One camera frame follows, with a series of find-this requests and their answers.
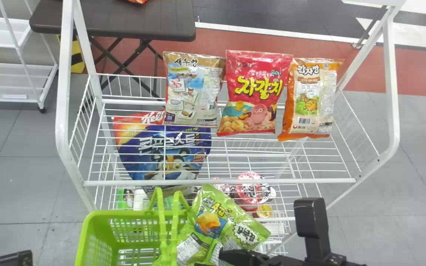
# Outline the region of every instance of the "gray tile floor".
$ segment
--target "gray tile floor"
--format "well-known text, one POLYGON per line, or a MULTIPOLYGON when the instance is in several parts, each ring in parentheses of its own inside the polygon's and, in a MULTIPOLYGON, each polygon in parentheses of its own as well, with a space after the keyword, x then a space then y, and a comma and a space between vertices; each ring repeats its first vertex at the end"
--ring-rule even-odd
MULTIPOLYGON (((83 79, 75 76, 73 83, 83 79)), ((87 214, 55 148, 55 95, 53 88, 45 115, 32 105, 0 105, 0 255, 31 249, 35 264, 48 266, 73 264, 87 214)), ((377 146, 385 148, 384 95, 347 96, 377 146)), ((402 95, 399 101, 401 146, 331 208, 331 246, 368 265, 426 266, 426 97, 402 95)), ((302 259, 303 240, 293 239, 287 251, 302 259)))

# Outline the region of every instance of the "green basket handle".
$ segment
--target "green basket handle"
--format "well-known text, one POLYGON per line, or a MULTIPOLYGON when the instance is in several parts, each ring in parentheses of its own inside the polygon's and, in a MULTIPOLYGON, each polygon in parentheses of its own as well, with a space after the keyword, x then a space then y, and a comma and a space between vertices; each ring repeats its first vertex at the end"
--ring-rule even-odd
POLYGON ((171 266, 177 263, 177 230, 179 227, 179 202, 182 204, 185 210, 189 211, 190 206, 186 202, 184 195, 180 191, 174 193, 174 207, 172 216, 172 231, 171 231, 171 266))
POLYGON ((162 265, 167 265, 169 263, 169 255, 167 254, 167 229, 165 227, 165 213, 164 213, 164 196, 162 195, 162 189, 156 187, 154 193, 151 197, 151 202, 149 202, 148 210, 152 211, 154 205, 157 202, 157 210, 159 214, 159 238, 161 239, 161 246, 159 246, 162 265))
POLYGON ((174 193, 173 209, 172 209, 172 227, 171 227, 171 250, 168 252, 167 249, 167 230, 165 226, 165 214, 164 214, 164 197, 162 195, 162 189, 156 187, 152 194, 151 202, 149 203, 148 210, 154 208, 157 202, 157 208, 159 210, 159 226, 160 232, 159 237, 161 239, 161 246, 159 247, 161 256, 152 265, 176 265, 177 259, 177 234, 179 229, 179 204, 182 204, 186 211, 190 210, 188 202, 184 198, 184 195, 180 191, 174 193))

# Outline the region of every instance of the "table leg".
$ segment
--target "table leg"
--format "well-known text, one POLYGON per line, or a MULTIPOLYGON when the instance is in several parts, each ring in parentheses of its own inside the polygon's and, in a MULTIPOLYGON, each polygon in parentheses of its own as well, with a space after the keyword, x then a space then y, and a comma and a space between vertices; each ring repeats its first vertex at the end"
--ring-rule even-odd
MULTIPOLYGON (((162 61, 164 61, 164 59, 162 58, 162 56, 154 49, 154 47, 152 47, 150 44, 147 44, 147 47, 149 48, 149 50, 151 50, 151 52, 154 53, 154 77, 157 77, 157 59, 160 58, 162 61)), ((154 79, 154 91, 156 91, 156 87, 157 87, 157 79, 154 79)))
MULTIPOLYGON (((102 47, 102 45, 100 43, 98 43, 93 37, 88 36, 88 39, 90 40, 90 42, 100 51, 102 51, 109 59, 111 59, 117 66, 118 69, 113 73, 113 74, 120 74, 122 71, 125 71, 128 75, 134 76, 134 74, 127 68, 127 66, 132 63, 132 61, 134 61, 134 59, 136 59, 137 56, 139 56, 139 54, 144 51, 144 49, 146 49, 147 44, 149 44, 150 40, 141 40, 139 47, 137 47, 137 49, 135 50, 135 52, 129 56, 128 59, 126 59, 126 61, 124 63, 121 63, 118 59, 116 59, 113 55, 111 55, 104 47, 102 47)), ((149 86, 147 86, 147 84, 145 84, 144 82, 141 81, 141 79, 137 78, 137 77, 132 77, 137 83, 139 83, 142 88, 144 88, 147 92, 149 92, 152 96, 156 97, 156 98, 160 98, 157 93, 151 90, 151 88, 149 86)), ((110 76, 108 78, 107 81, 105 81, 102 84, 102 89, 104 89, 106 86, 108 86, 108 82, 112 82, 113 79, 115 79, 114 76, 110 76)))
MULTIPOLYGON (((108 52, 111 52, 122 40, 123 38, 116 38, 116 40, 106 49, 108 52)), ((101 54, 97 59, 95 59, 95 65, 98 64, 102 59, 105 58, 105 54, 101 54)))

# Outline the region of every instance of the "shrimp cracker bag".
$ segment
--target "shrimp cracker bag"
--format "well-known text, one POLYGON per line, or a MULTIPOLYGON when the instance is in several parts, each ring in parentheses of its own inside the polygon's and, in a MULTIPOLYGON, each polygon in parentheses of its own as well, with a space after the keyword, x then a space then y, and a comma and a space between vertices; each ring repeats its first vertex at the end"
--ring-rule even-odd
POLYGON ((287 87, 292 59, 289 54, 226 51, 229 101, 218 136, 275 133, 277 101, 287 87))
MULTIPOLYGON (((133 180, 194 180, 210 153, 211 130, 197 126, 163 126, 164 111, 116 116, 113 127, 120 159, 133 180)), ((154 186, 142 187, 151 197, 154 186)), ((164 197, 189 185, 161 185, 164 197)))
POLYGON ((218 259, 221 248, 253 250, 270 235, 260 222, 209 184, 198 192, 187 219, 176 243, 180 266, 225 265, 218 259))
POLYGON ((167 73, 165 125, 217 126, 225 59, 218 56, 164 52, 167 73))
POLYGON ((279 141, 329 137, 337 71, 343 62, 344 59, 294 58, 279 141))

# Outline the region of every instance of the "blue snack bag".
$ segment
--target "blue snack bag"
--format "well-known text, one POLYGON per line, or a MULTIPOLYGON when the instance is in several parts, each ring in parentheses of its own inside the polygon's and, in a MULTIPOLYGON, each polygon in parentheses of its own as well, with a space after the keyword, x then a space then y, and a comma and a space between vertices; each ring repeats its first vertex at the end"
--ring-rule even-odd
MULTIPOLYGON (((209 128, 163 126, 164 114, 154 111, 113 118, 118 153, 133 180, 194 180, 210 153, 209 128)), ((154 186, 142 188, 150 198, 154 186)), ((188 185, 160 188, 164 197, 177 190, 183 194, 193 192, 188 185)))

